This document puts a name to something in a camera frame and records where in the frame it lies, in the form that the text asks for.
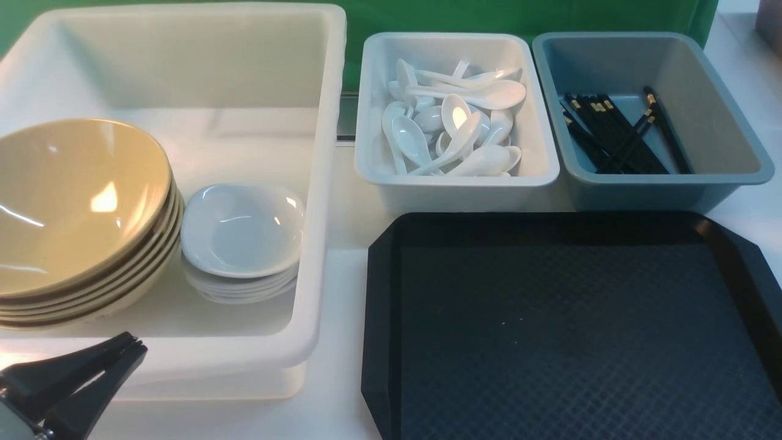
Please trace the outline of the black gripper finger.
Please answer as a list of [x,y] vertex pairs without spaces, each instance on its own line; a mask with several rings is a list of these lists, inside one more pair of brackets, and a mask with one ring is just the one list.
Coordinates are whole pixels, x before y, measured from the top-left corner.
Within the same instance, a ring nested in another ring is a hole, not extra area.
[[51,439],[87,439],[108,404],[146,354],[143,343],[132,343],[95,381],[56,404],[43,422]]

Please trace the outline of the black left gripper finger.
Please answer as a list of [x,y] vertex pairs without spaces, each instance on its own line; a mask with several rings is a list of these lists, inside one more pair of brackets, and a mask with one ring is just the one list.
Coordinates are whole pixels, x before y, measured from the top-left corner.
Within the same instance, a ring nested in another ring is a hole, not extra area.
[[53,407],[95,381],[137,337],[129,332],[63,356],[2,369],[2,403],[23,422],[44,422]]

